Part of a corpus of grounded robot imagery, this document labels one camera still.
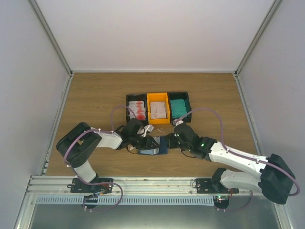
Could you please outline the blue card holder wallet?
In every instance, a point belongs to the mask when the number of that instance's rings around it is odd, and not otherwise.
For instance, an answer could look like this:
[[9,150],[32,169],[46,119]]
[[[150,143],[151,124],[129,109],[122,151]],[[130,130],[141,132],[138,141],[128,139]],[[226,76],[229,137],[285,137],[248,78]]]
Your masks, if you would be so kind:
[[152,137],[151,145],[146,149],[140,149],[139,155],[166,155],[168,154],[167,142],[164,136]]

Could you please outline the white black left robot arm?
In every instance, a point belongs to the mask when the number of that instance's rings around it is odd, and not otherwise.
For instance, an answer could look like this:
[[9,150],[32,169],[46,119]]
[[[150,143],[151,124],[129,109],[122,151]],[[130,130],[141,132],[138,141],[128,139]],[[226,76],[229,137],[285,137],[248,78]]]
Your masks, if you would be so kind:
[[93,151],[96,148],[121,150],[128,146],[139,151],[158,149],[159,141],[147,134],[152,130],[151,125],[143,126],[136,118],[112,131],[103,131],[81,122],[58,141],[56,150],[62,155],[64,164],[71,167],[82,181],[82,188],[92,193],[98,188],[99,178],[89,163]]

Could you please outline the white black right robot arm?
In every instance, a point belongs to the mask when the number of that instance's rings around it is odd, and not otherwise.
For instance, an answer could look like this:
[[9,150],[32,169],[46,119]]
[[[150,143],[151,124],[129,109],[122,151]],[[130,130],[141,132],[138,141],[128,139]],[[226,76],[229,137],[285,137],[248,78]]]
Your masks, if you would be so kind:
[[221,163],[236,168],[233,172],[220,168],[211,181],[216,193],[241,188],[260,192],[268,200],[284,205],[292,195],[295,176],[286,162],[276,154],[269,157],[249,154],[228,147],[210,137],[200,137],[186,123],[180,123],[165,137],[169,148],[189,151],[197,159]]

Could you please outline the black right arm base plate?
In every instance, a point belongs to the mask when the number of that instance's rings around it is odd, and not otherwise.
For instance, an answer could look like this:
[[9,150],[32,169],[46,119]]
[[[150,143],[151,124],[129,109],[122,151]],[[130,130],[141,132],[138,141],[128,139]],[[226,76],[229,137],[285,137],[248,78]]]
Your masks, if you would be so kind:
[[220,181],[213,180],[211,178],[197,178],[192,183],[192,186],[196,188],[197,194],[237,194],[239,189],[233,188],[232,190],[226,188],[220,183]]

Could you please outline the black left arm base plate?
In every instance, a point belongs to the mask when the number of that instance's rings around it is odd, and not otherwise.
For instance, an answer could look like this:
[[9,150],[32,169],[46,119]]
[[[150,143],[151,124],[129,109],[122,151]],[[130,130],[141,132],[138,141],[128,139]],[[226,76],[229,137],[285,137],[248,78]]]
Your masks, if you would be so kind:
[[71,193],[88,193],[88,194],[108,194],[112,193],[112,178],[98,178],[93,181],[93,183],[103,183],[102,185],[87,185],[80,181],[78,178],[74,178],[71,184],[67,185],[67,188],[70,189]]

